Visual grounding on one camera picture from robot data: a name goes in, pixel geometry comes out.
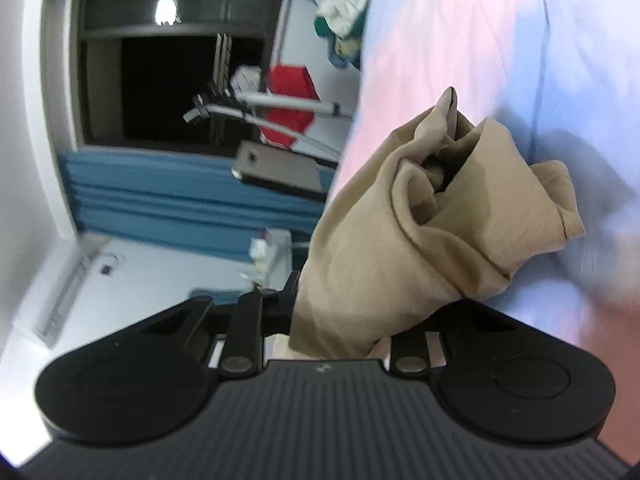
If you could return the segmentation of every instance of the yellow cloth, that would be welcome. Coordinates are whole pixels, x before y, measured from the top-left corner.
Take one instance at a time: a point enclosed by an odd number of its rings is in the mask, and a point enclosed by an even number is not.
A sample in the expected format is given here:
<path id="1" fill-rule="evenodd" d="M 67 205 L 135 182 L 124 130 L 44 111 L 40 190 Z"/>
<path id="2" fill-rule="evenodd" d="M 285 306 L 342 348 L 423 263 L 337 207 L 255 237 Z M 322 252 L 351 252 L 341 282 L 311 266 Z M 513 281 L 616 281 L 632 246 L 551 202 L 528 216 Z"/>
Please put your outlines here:
<path id="1" fill-rule="evenodd" d="M 447 303 L 504 291 L 527 259 L 583 234 L 565 165 L 529 167 L 504 126 L 474 128 L 449 88 L 389 135 L 320 219 L 288 356 L 364 358 Z"/>

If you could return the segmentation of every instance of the dark window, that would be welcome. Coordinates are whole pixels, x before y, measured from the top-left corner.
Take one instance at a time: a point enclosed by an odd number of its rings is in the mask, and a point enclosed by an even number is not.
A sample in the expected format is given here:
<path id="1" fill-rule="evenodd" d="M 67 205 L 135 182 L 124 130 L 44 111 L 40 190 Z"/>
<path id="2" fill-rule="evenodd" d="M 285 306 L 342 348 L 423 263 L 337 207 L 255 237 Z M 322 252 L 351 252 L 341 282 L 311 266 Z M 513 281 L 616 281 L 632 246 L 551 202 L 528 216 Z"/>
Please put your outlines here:
<path id="1" fill-rule="evenodd" d="M 84 0 L 79 78 L 87 144 L 234 156 L 258 131 L 182 115 L 214 69 L 268 70 L 281 0 Z"/>

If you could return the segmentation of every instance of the bed sheet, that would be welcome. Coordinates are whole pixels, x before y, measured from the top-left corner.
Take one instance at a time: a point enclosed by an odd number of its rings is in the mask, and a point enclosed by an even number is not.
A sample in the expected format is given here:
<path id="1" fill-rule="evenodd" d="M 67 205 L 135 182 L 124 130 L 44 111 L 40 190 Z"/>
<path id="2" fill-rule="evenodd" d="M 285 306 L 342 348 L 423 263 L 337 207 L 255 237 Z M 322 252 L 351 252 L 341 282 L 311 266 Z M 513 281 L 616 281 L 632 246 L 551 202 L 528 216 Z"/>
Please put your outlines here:
<path id="1" fill-rule="evenodd" d="M 598 355 L 618 393 L 602 439 L 640 460 L 640 0 L 372 0 L 362 86 L 332 196 L 447 86 L 528 162 L 562 160 L 587 235 L 491 304 Z"/>

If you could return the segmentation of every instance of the air conditioner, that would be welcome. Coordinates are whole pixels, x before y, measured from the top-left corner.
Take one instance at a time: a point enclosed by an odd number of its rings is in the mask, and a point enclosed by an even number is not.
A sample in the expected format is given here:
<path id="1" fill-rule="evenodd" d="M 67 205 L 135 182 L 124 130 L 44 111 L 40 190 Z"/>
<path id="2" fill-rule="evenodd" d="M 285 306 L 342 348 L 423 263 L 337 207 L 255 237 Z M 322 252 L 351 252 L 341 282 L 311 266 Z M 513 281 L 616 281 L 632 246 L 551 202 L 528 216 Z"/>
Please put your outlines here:
<path id="1" fill-rule="evenodd" d="M 75 240 L 59 240 L 22 300 L 14 327 L 32 341 L 52 348 L 89 267 Z"/>

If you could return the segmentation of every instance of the red object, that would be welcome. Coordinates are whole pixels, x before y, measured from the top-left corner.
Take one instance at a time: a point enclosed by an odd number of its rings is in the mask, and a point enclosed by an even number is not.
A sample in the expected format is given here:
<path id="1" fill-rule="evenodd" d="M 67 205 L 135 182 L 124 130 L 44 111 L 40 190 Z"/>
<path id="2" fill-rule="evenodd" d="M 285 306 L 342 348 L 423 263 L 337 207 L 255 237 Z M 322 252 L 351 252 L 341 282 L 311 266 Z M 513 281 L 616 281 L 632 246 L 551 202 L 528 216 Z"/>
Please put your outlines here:
<path id="1" fill-rule="evenodd" d="M 267 77 L 267 86 L 274 94 L 320 100 L 316 93 L 314 82 L 311 80 L 311 76 L 305 66 L 275 66 Z M 305 130 L 313 122 L 314 114 L 313 112 L 304 112 L 302 110 L 272 108 L 267 113 L 266 119 L 304 134 Z M 260 128 L 260 131 L 269 142 L 280 144 L 285 148 L 290 148 L 296 140 L 269 128 Z"/>

